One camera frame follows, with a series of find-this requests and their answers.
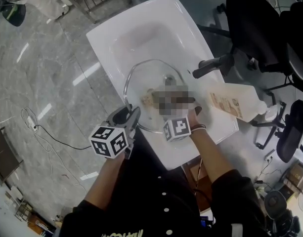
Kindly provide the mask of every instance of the power strip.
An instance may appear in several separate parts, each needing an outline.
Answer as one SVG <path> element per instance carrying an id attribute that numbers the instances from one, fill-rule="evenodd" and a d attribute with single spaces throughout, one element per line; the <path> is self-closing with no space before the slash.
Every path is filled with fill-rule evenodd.
<path id="1" fill-rule="evenodd" d="M 34 132 L 37 132 L 36 124 L 34 123 L 33 119 L 30 116 L 27 117 L 27 121 L 28 121 L 29 126 L 32 128 L 32 130 Z"/>

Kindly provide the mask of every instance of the marble floor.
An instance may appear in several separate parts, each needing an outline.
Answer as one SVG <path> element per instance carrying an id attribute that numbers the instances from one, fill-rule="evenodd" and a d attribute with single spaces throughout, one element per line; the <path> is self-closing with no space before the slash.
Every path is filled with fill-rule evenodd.
<path id="1" fill-rule="evenodd" d="M 227 30 L 226 16 L 214 13 L 214 8 L 225 0 L 181 2 L 196 23 L 219 25 Z M 281 6 L 292 2 L 280 0 Z M 101 8 L 98 15 L 106 16 L 125 3 L 126 0 L 113 0 Z M 25 126 L 21 110 L 30 108 L 38 123 L 55 138 L 81 148 L 88 146 L 87 137 L 94 126 L 122 105 L 122 101 L 86 38 L 86 33 L 95 25 L 76 9 L 57 21 L 47 24 L 47 20 L 29 5 L 25 21 L 18 28 L 0 15 L 0 127 L 5 126 L 10 143 L 24 160 L 8 180 L 42 216 L 52 220 L 64 207 L 71 208 L 82 200 L 86 193 L 83 187 L 88 190 L 95 178 L 82 181 L 80 177 L 99 172 L 104 160 L 95 157 L 91 149 L 77 151 L 62 146 L 40 129 L 38 135 L 50 141 L 59 155 L 52 151 L 48 156 Z M 210 34 L 205 35 L 205 39 L 215 57 L 229 51 L 230 40 Z M 269 102 L 261 89 L 280 84 L 283 76 L 247 70 L 247 58 L 241 52 L 235 58 L 236 68 L 225 80 L 252 84 L 260 98 Z M 287 103 L 287 111 L 296 99 L 303 99 L 303 94 L 292 87 L 275 94 Z M 264 167 L 264 155 L 275 148 L 277 140 L 274 138 L 261 151 L 254 145 L 255 138 L 258 135 L 258 141 L 264 141 L 269 129 L 257 130 L 244 122 L 239 122 L 239 127 L 240 131 L 221 142 L 220 148 L 242 174 L 255 178 Z M 289 165 L 274 156 L 268 170 L 283 171 Z M 279 176 L 277 171 L 264 180 L 273 183 Z"/>

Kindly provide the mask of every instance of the sink basin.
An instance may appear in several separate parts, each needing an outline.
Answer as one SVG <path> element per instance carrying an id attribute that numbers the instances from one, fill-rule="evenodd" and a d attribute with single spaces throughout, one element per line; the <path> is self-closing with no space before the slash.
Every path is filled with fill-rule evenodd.
<path id="1" fill-rule="evenodd" d="M 121 98 L 131 68 L 142 61 L 158 59 L 177 69 L 194 92 L 203 107 L 199 119 L 215 143 L 238 130 L 235 117 L 206 104 L 207 89 L 216 82 L 224 82 L 220 71 L 212 71 L 200 79 L 192 76 L 199 62 L 212 59 L 213 55 L 179 0 L 139 4 L 97 26 L 87 33 L 87 38 Z M 141 76 L 140 80 L 144 84 L 150 78 Z M 147 131 L 143 134 L 167 169 L 199 154 L 189 138 L 168 143 L 162 134 Z"/>

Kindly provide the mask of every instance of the plastic bottle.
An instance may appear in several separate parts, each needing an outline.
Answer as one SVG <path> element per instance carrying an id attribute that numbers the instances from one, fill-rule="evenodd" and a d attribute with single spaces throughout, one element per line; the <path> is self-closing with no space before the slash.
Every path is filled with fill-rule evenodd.
<path id="1" fill-rule="evenodd" d="M 208 89 L 208 99 L 212 106 L 250 122 L 258 114 L 267 110 L 266 103 L 258 98 L 251 85 L 217 83 Z"/>

